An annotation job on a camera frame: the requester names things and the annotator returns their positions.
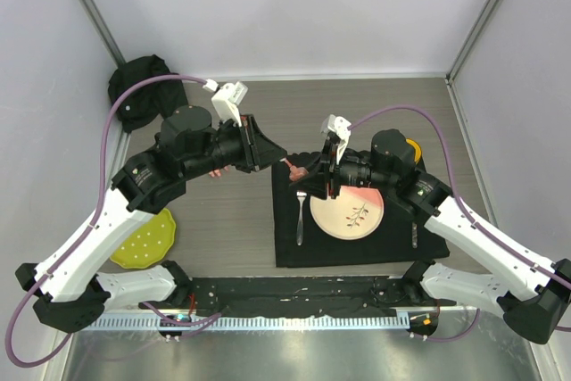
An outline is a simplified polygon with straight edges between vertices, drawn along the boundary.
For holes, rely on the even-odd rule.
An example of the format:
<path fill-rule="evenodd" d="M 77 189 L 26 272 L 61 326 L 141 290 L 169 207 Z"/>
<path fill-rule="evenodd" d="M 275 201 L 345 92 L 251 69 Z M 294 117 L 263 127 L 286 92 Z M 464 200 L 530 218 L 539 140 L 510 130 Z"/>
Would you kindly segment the nail polish bottle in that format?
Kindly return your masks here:
<path fill-rule="evenodd" d="M 296 181 L 304 178 L 307 174 L 308 174 L 308 171 L 304 167 L 297 167 L 297 166 L 292 165 L 290 167 L 289 179 L 292 182 L 296 182 Z"/>

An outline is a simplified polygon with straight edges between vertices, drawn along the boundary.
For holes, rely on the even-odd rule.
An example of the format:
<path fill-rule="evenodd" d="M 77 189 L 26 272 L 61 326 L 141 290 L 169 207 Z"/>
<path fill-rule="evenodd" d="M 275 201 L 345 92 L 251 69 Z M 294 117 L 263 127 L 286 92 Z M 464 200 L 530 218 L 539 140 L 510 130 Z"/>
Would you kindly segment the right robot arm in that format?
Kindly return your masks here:
<path fill-rule="evenodd" d="M 343 140 L 328 132 L 318 158 L 294 188 L 321 200 L 335 199 L 342 186 L 376 189 L 404 219 L 456 245 L 488 271 L 477 275 L 416 262 L 402 284 L 408 302 L 467 304 L 503 319 L 532 343 L 549 342 L 570 305 L 568 259 L 543 257 L 479 216 L 449 185 L 418 166 L 415 148 L 400 131 L 377 132 L 367 152 L 342 146 Z"/>

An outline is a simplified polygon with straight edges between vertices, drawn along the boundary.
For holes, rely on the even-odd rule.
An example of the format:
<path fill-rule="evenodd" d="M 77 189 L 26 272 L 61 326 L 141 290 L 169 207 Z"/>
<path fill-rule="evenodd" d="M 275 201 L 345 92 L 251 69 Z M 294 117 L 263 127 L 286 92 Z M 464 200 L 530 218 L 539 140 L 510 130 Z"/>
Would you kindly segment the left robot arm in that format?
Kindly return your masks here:
<path fill-rule="evenodd" d="M 203 107 L 178 108 L 161 124 L 154 145 L 130 157 L 112 178 L 96 220 L 88 220 L 53 257 L 19 266 L 16 277 L 37 297 L 33 310 L 40 323 L 70 334 L 105 311 L 131 304 L 187 304 L 192 282 L 174 261 L 122 274 L 99 269 L 132 233 L 183 195 L 187 181 L 228 165 L 244 173 L 264 170 L 286 157 L 251 114 L 218 128 L 211 123 Z"/>

